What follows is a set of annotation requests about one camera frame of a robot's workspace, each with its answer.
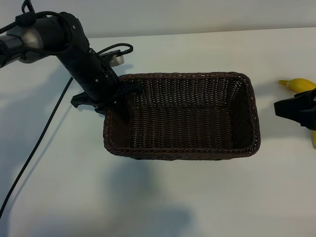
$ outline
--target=yellow banana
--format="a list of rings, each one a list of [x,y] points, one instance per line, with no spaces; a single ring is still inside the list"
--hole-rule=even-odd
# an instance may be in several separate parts
[[[280,85],[288,87],[291,91],[294,91],[295,93],[301,93],[316,88],[315,83],[304,78],[296,78],[293,80],[279,80],[278,83]],[[312,131],[312,138],[314,148],[316,148],[316,131]]]
[[[313,145],[314,145],[314,148],[316,148],[316,131],[312,131],[313,133]]]

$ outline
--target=brown wicker basket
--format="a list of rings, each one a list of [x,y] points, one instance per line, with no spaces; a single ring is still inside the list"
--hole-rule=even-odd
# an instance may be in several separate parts
[[[105,148],[135,159],[220,160],[248,157],[260,146],[255,97],[240,73],[154,73],[130,95],[130,122],[106,111]]]

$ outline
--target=cable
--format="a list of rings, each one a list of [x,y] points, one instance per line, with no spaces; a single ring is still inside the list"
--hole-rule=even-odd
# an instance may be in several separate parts
[[[1,218],[2,214],[3,214],[4,208],[5,208],[6,204],[7,204],[7,202],[9,201],[9,198],[10,198],[10,196],[11,196],[11,194],[12,194],[12,192],[13,192],[15,186],[16,186],[16,184],[19,182],[19,179],[21,178],[21,176],[22,176],[24,170],[26,169],[27,165],[28,165],[29,162],[31,161],[31,159],[32,159],[32,157],[33,157],[35,151],[36,151],[37,148],[39,147],[40,142],[42,141],[42,139],[43,139],[43,137],[44,137],[44,135],[45,135],[45,133],[46,133],[46,131],[47,131],[47,129],[48,129],[48,126],[50,125],[50,122],[52,121],[52,119],[53,119],[53,117],[54,117],[54,115],[55,115],[55,113],[56,113],[56,111],[57,111],[57,109],[58,109],[58,106],[60,105],[60,102],[61,102],[62,99],[64,98],[64,95],[66,94],[66,91],[67,91],[67,89],[69,88],[69,86],[70,86],[70,84],[71,84],[72,81],[73,81],[73,78],[70,78],[69,81],[68,81],[68,83],[67,83],[67,85],[66,85],[66,87],[65,87],[65,89],[63,90],[63,93],[61,94],[61,96],[60,96],[60,98],[59,98],[59,100],[58,100],[58,102],[57,102],[57,104],[56,104],[56,106],[55,106],[53,112],[51,113],[51,115],[50,115],[50,117],[49,117],[49,119],[48,119],[48,121],[47,121],[47,124],[46,124],[46,126],[45,126],[43,132],[41,133],[41,135],[40,135],[40,137],[39,137],[38,142],[36,143],[35,147],[33,148],[33,150],[32,150],[32,152],[31,152],[30,156],[29,156],[28,159],[26,160],[26,162],[25,162],[23,168],[21,169],[19,175],[16,177],[16,179],[15,179],[15,181],[14,181],[14,183],[13,183],[11,189],[10,189],[10,191],[9,191],[8,194],[6,195],[5,200],[4,200],[4,202],[3,202],[3,204],[2,204],[2,207],[1,207],[1,209],[0,209],[0,218]]]
[[[125,50],[125,51],[123,51],[123,52],[118,53],[118,54],[117,54],[118,56],[122,56],[122,55],[125,55],[125,54],[128,54],[128,53],[131,53],[131,52],[133,52],[133,50],[134,50],[133,46],[131,46],[131,45],[128,44],[128,43],[117,43],[117,44],[114,44],[114,45],[112,45],[112,46],[110,46],[110,47],[107,47],[107,48],[101,50],[100,52],[98,52],[98,54],[104,53],[104,52],[106,52],[106,51],[108,51],[108,50],[110,50],[110,49],[112,49],[112,48],[116,48],[116,47],[120,47],[120,46],[126,46],[126,47],[129,47],[129,49],[127,49],[127,50]]]
[[[119,46],[127,46],[127,47],[129,47],[129,49],[127,49],[127,50],[121,52],[121,53],[120,53],[121,55],[128,54],[128,53],[130,53],[130,52],[133,51],[133,46],[131,46],[130,44],[128,44],[128,43],[117,43],[117,44],[114,44],[114,45],[112,45],[112,46],[110,46],[110,47],[107,47],[107,48],[101,50],[101,51],[98,52],[98,53],[95,53],[94,50],[92,50],[92,52],[93,52],[96,56],[98,56],[98,58],[101,58],[101,57],[99,56],[101,53],[104,53],[105,51],[108,51],[108,50],[110,50],[110,49],[112,49],[112,48],[119,47]],[[112,73],[112,72],[114,73],[114,71],[113,71],[113,69],[112,69],[111,67],[109,67],[108,70],[109,70],[110,73]],[[28,159],[26,160],[24,166],[22,167],[20,173],[19,173],[18,176],[16,177],[16,179],[15,179],[15,181],[14,181],[12,187],[10,188],[8,194],[6,195],[5,200],[4,200],[4,202],[3,202],[3,204],[2,204],[2,207],[1,207],[1,209],[0,209],[0,219],[1,219],[1,217],[2,217],[2,214],[3,214],[3,212],[4,212],[4,208],[5,208],[6,204],[8,203],[9,198],[10,198],[10,196],[11,196],[11,194],[12,194],[12,192],[13,192],[15,186],[16,186],[17,183],[19,182],[19,179],[21,178],[21,176],[22,176],[24,170],[25,170],[26,167],[28,166],[28,164],[29,164],[29,162],[31,161],[31,159],[32,159],[32,157],[33,157],[33,155],[34,155],[34,153],[36,152],[37,148],[39,147],[40,142],[42,141],[42,139],[43,139],[43,137],[44,137],[44,135],[45,135],[45,133],[46,133],[46,131],[47,131],[49,125],[50,125],[50,122],[52,121],[52,119],[53,119],[53,117],[54,117],[54,115],[55,115],[55,113],[56,113],[56,111],[57,111],[57,109],[58,109],[58,106],[60,105],[62,99],[64,98],[64,95],[65,95],[65,93],[66,93],[67,89],[69,88],[69,86],[70,86],[70,84],[71,84],[72,81],[73,81],[73,78],[71,77],[71,78],[69,79],[69,81],[68,81],[68,83],[67,83],[65,89],[63,90],[63,92],[62,92],[62,94],[61,94],[61,96],[60,96],[60,98],[59,98],[59,100],[58,100],[58,102],[57,102],[57,104],[56,104],[56,106],[55,106],[53,112],[51,113],[51,115],[50,115],[50,117],[49,117],[49,119],[48,119],[48,121],[47,121],[47,123],[46,123],[46,126],[45,126],[43,132],[41,133],[41,135],[40,135],[40,137],[39,137],[39,140],[37,141],[36,145],[34,146],[32,152],[31,152],[31,154],[29,155],[29,157],[28,157]]]

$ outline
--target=white table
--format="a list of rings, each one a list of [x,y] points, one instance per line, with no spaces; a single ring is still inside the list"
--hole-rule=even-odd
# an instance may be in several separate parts
[[[261,148],[229,161],[135,161],[103,147],[103,117],[75,109],[74,81],[6,208],[1,237],[311,237],[316,151],[311,133],[274,114],[293,96],[277,85],[316,81],[316,28],[91,39],[135,51],[119,74],[245,73]],[[69,79],[57,58],[0,70],[0,200],[34,147]]]

